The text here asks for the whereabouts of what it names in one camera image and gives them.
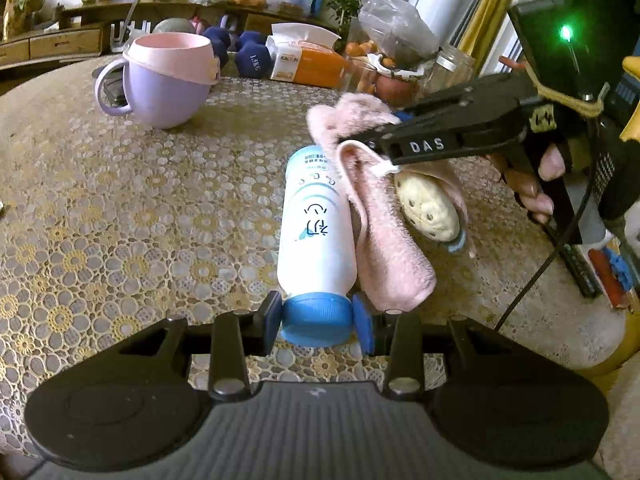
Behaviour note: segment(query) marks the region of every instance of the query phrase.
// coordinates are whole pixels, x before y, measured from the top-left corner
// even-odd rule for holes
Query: floral tablecloth
[[[328,90],[224,78],[207,106],[170,131],[112,118],[94,103],[92,60],[0,98],[0,449],[33,453],[22,412],[44,379],[174,314],[192,323],[257,308],[277,288],[288,157],[310,143],[309,106]],[[431,322],[465,314],[493,324],[550,250],[481,159],[455,162],[478,258],[420,240],[438,277],[420,308]],[[556,262],[503,329],[572,367],[617,346],[624,316],[585,301]],[[426,356],[427,382],[444,380]],[[380,382],[384,358],[357,341],[333,349],[279,340],[247,359],[250,378]],[[206,387],[208,356],[191,380]]]

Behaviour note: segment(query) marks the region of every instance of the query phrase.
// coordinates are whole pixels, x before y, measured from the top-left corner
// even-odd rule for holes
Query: green light
[[[571,27],[569,27],[569,25],[563,25],[562,28],[560,29],[560,37],[569,42],[571,41],[571,38],[574,36],[574,31]]]

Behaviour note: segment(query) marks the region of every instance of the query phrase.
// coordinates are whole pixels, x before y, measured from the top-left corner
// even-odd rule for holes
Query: pink cloth
[[[341,142],[357,132],[400,120],[382,101],[368,94],[345,94],[335,107],[312,107],[306,120],[313,140],[337,166],[360,219],[355,238],[361,289],[378,310],[412,310],[433,292],[433,267],[404,225],[392,176],[378,177],[370,169],[383,159],[361,142]],[[460,181],[447,161],[402,169],[436,178],[466,227]]]

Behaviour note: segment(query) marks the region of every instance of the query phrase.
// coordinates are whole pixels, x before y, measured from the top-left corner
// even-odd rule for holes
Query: tissue box
[[[337,88],[345,61],[334,52],[340,36],[315,25],[274,23],[267,48],[273,61],[271,79]]]

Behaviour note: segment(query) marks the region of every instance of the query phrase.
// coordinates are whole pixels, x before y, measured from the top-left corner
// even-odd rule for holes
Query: flower pattern
[[[22,414],[45,378],[167,315],[211,322],[257,308],[278,288],[284,169],[312,142],[307,109],[337,99],[325,89],[225,77],[197,118],[157,130],[135,115],[102,113],[91,72],[105,62],[69,65],[0,97],[0,168],[10,169],[0,171],[0,452],[34,453]],[[428,322],[464,314],[491,324],[548,243],[485,161],[455,168],[479,255],[471,261],[417,238],[438,275],[418,312]],[[583,368],[611,354],[624,323],[604,298],[583,301],[555,262],[504,333]],[[208,357],[193,362],[191,383],[206,388]],[[363,356],[355,341],[311,349],[279,338],[247,367],[252,381],[380,384],[386,359]],[[425,370],[428,386],[440,384],[442,359],[426,357]]]

